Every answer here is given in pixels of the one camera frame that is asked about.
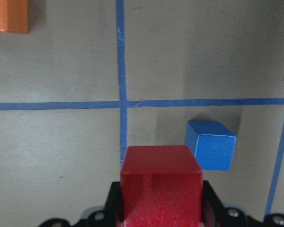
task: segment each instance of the red cube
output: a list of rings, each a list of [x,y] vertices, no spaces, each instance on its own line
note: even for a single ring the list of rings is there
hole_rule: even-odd
[[[121,170],[125,227],[200,227],[203,175],[187,146],[129,147]]]

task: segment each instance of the block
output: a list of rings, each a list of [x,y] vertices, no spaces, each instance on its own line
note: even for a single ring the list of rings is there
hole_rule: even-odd
[[[185,144],[203,170],[228,171],[237,137],[218,122],[189,121]]]
[[[203,175],[187,146],[129,147],[120,182],[124,226],[200,227]]]
[[[27,0],[0,0],[0,32],[28,33]]]

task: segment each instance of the orange block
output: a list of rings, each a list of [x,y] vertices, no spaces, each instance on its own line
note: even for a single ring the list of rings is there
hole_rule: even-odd
[[[27,34],[27,0],[0,0],[0,32]]]

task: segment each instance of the blue cube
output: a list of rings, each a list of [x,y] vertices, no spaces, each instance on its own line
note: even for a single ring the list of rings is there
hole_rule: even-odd
[[[236,145],[236,136],[218,122],[189,121],[185,144],[203,170],[228,171]]]

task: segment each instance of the blue tape line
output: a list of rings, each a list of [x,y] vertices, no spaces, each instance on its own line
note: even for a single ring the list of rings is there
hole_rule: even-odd
[[[118,83],[120,96],[120,158],[123,160],[127,148],[127,97],[125,71],[125,31],[124,31],[124,2],[116,0],[116,29]]]
[[[227,106],[227,105],[284,105],[284,98],[238,98],[238,99],[178,99],[128,101],[128,108],[144,106]]]
[[[269,194],[268,194],[268,199],[267,199],[266,209],[265,209],[265,215],[268,215],[271,213],[271,209],[272,209],[274,198],[275,198],[276,187],[278,184],[278,179],[279,179],[279,175],[281,171],[283,156],[284,156],[284,123],[283,123],[278,153],[275,159],[274,173],[273,173],[272,181],[270,184],[270,189],[269,189]]]
[[[69,110],[108,108],[119,108],[119,102],[0,103],[0,110]]]

